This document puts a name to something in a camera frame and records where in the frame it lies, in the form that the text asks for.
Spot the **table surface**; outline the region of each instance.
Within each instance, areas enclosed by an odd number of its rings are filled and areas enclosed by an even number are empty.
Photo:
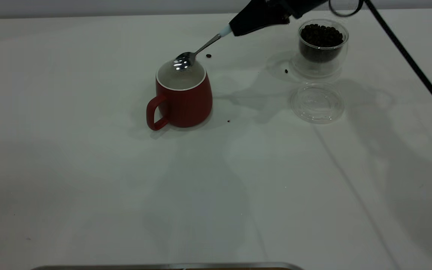
[[[382,15],[432,80],[432,10]],[[209,119],[147,127],[156,69],[233,16],[0,20],[0,269],[432,269],[432,97],[367,11],[221,39]],[[284,72],[320,17],[350,33],[328,125],[293,113]]]

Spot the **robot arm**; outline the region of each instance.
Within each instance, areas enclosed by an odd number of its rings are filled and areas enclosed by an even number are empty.
[[[302,17],[308,11],[329,0],[251,0],[249,4],[229,23],[235,36],[243,36],[256,30],[276,24],[289,24],[290,17]],[[351,14],[339,14],[331,6],[329,9],[338,17],[349,17],[357,13],[363,5],[358,0],[357,9]]]

